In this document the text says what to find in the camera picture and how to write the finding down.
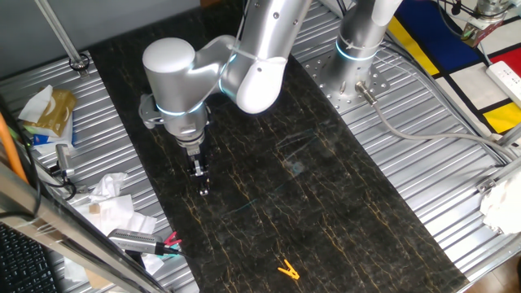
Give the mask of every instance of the blue panel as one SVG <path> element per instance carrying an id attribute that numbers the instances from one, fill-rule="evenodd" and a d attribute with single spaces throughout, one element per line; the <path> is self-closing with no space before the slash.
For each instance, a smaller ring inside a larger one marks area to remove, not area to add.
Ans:
<path id="1" fill-rule="evenodd" d="M 479 60 L 472 48 L 445 26 L 435 2 L 404 0 L 397 16 L 431 61 L 442 67 L 440 69 L 451 71 Z"/>

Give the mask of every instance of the red panel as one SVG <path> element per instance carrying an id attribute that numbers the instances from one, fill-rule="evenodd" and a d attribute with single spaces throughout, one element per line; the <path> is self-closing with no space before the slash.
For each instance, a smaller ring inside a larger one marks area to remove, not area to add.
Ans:
<path id="1" fill-rule="evenodd" d="M 515 73 L 517 73 L 517 75 L 521 77 L 521 48 L 508 51 L 504 54 L 491 58 L 490 60 L 493 63 L 504 61 L 508 64 L 508 66 L 510 66 L 510 68 L 512 68 L 512 70 L 514 70 Z"/>

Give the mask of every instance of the yellow clothespin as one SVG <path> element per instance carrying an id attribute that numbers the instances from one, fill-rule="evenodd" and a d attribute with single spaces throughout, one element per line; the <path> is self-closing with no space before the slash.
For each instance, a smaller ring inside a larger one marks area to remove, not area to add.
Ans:
<path id="1" fill-rule="evenodd" d="M 285 273 L 286 275 L 290 276 L 291 278 L 298 280 L 300 278 L 299 274 L 295 271 L 295 269 L 293 269 L 293 267 L 290 265 L 290 263 L 287 260 L 284 260 L 284 262 L 286 263 L 286 265 L 289 269 L 288 270 L 282 269 L 282 268 L 277 268 L 277 269 L 279 271 Z"/>

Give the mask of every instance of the orange object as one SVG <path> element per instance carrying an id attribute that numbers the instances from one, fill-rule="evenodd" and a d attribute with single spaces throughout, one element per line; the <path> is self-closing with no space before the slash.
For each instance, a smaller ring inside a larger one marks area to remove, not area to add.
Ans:
<path id="1" fill-rule="evenodd" d="M 299 274 L 293 269 L 293 267 L 290 265 L 290 263 L 287 260 L 284 260 L 287 267 L 289 269 L 283 269 L 283 268 L 277 268 L 281 273 L 285 273 L 286 275 L 290 276 L 294 280 L 298 280 L 300 278 Z"/>
<path id="2" fill-rule="evenodd" d="M 2 114 L 0 114 L 0 138 L 2 138 L 3 147 L 6 149 L 7 158 L 9 159 L 9 164 L 11 164 L 11 169 L 14 173 L 16 173 L 16 175 L 22 178 L 25 183 L 29 184 L 27 177 L 25 176 L 24 168 L 22 167 L 22 162 L 20 162 L 18 151 L 16 151 L 15 142 L 13 142 L 13 137 L 9 132 L 9 127 L 7 127 L 7 123 L 3 119 Z"/>

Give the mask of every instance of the colorful mat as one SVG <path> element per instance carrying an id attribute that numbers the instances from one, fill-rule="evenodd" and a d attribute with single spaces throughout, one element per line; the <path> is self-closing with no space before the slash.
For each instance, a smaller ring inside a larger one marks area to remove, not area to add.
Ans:
<path id="1" fill-rule="evenodd" d="M 475 5 L 472 0 L 463 3 Z M 468 15 L 462 12 L 458 17 L 466 19 Z M 459 33 L 466 23 L 447 15 L 445 18 Z M 493 63 L 505 61 L 521 76 L 520 19 L 509 12 L 502 26 L 487 36 L 483 44 Z M 486 74 L 483 53 L 449 31 L 436 2 L 404 0 L 389 30 L 441 85 L 450 85 L 453 91 L 448 94 L 461 99 L 491 132 L 504 133 L 521 122 L 521 109 Z"/>

